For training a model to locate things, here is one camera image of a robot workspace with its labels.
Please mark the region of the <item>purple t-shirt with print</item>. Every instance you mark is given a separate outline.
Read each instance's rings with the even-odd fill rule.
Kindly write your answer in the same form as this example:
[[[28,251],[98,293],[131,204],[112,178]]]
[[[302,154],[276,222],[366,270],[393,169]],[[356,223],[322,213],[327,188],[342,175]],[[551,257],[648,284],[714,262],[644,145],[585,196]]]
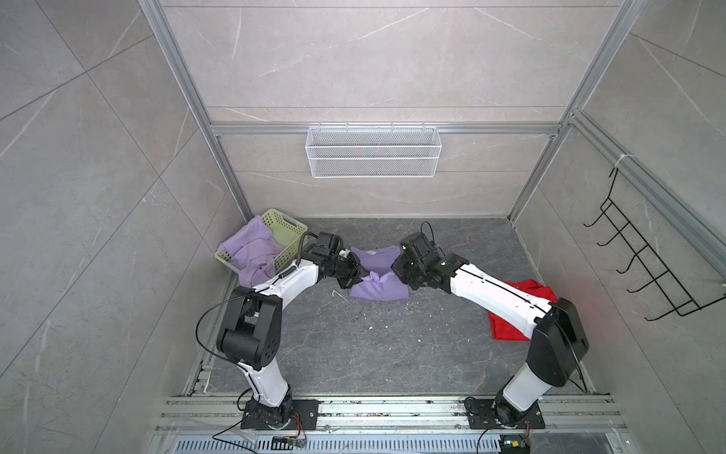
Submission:
[[[366,270],[362,281],[351,287],[351,297],[374,302],[393,302],[410,297],[408,286],[392,269],[393,263],[402,253],[399,246],[377,250],[352,247],[351,251],[357,255],[360,265]]]

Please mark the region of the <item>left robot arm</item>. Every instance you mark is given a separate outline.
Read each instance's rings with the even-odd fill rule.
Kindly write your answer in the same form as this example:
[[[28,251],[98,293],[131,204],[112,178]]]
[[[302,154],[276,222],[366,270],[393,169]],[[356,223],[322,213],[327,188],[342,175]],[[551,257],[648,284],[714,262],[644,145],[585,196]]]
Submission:
[[[281,346],[284,309],[325,278],[350,289],[361,281],[359,257],[348,250],[330,257],[305,253],[270,280],[252,289],[239,288],[226,304],[216,348],[248,380],[253,398],[264,409],[288,410],[290,388],[276,355]]]

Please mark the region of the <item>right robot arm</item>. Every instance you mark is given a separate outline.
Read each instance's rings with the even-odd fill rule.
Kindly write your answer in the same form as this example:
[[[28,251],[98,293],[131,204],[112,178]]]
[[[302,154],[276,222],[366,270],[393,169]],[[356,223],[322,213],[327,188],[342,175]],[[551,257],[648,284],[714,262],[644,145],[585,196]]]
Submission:
[[[411,289],[430,287],[469,300],[509,323],[529,340],[525,364],[497,393],[496,421],[512,428],[540,397],[567,384],[589,350],[575,305],[550,302],[489,276],[458,255],[410,258],[401,255],[392,270]]]

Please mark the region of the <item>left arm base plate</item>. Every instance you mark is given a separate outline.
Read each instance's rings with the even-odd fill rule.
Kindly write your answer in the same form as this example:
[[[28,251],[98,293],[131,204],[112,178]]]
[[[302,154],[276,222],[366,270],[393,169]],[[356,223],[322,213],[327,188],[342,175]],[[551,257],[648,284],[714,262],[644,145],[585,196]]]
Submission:
[[[320,404],[314,399],[293,399],[284,400],[280,407],[272,408],[249,401],[241,427],[259,431],[296,431],[301,426],[305,431],[313,431],[317,427]]]

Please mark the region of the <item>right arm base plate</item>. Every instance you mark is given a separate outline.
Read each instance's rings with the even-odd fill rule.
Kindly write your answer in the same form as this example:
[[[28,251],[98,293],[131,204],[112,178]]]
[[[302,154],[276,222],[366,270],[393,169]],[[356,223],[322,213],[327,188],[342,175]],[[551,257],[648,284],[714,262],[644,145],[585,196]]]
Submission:
[[[471,429],[544,429],[546,423],[537,403],[527,412],[514,410],[507,401],[466,397],[465,415]]]

